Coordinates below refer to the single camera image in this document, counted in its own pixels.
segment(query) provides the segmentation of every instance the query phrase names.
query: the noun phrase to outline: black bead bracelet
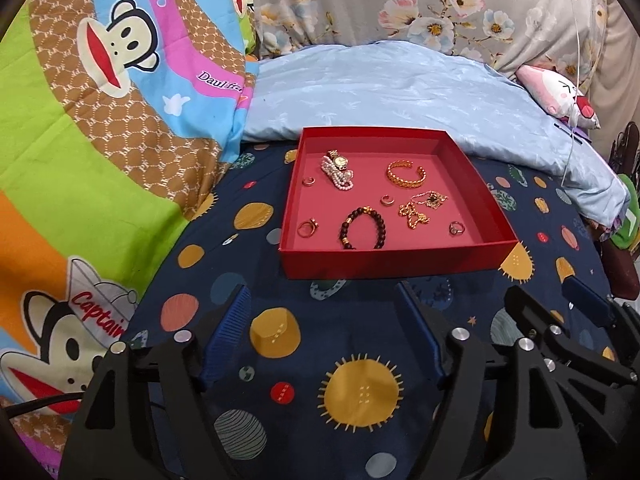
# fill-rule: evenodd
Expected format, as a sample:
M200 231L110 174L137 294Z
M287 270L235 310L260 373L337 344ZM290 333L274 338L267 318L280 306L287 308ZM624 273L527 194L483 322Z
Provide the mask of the black bead bracelet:
M347 216L347 219L342 223L342 227L340 228L340 241L342 242L342 246L345 249L354 248L349 242L349 239L347 238L347 232L349 231L349 226L351 225L351 222L353 222L361 214L367 214L376 221L376 226L378 228L378 241L376 242L376 245L373 248L381 249L382 246L385 244L385 238L386 238L385 221L382 219L382 216L380 216L379 212L377 212L375 209L370 208L369 206L359 207L357 209L354 209L351 212L351 214Z

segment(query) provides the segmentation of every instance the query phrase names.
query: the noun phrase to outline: floral fabric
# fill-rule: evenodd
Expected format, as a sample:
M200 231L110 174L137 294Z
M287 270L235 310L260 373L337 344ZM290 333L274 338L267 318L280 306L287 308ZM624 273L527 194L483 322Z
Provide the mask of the floral fabric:
M406 40L485 62L507 76L532 64L575 82L579 70L583 90L607 21L606 0L259 1L263 57L310 44Z

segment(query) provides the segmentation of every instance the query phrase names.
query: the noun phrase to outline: black cable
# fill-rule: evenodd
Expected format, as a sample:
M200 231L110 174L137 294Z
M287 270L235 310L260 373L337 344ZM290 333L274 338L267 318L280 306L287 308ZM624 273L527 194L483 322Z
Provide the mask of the black cable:
M70 394L55 395L51 397L44 397L43 399L28 400L21 404L14 404L13 406L7 406L4 409L6 416L14 418L14 416L24 415L25 413L34 412L40 408L46 408L52 404L59 402L66 402L67 400L80 400L84 396L84 392L72 392Z

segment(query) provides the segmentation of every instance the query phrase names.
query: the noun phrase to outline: light blue blanket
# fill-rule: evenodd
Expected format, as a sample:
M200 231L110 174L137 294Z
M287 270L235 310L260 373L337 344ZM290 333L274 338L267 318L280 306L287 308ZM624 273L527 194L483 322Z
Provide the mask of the light blue blanket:
M587 218L611 226L628 190L594 149L574 142L514 82L486 65L404 41L321 45L264 61L244 140L295 139L322 125L446 130L467 155L562 176Z

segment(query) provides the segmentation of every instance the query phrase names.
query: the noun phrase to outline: monkey ear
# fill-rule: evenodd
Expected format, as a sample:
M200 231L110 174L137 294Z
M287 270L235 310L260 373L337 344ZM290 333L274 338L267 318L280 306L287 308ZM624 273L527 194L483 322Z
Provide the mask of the monkey ear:
M145 57L145 59L136 63L134 66L145 72L153 72L159 63L160 57L155 52L152 52L148 57Z
M31 336L40 344L42 341L42 330L44 322L56 300L42 292L27 292L22 300L24 310L24 320L27 324Z
M118 0L113 6L113 9L111 9L111 21L117 20L119 16L135 8L136 3L134 0Z

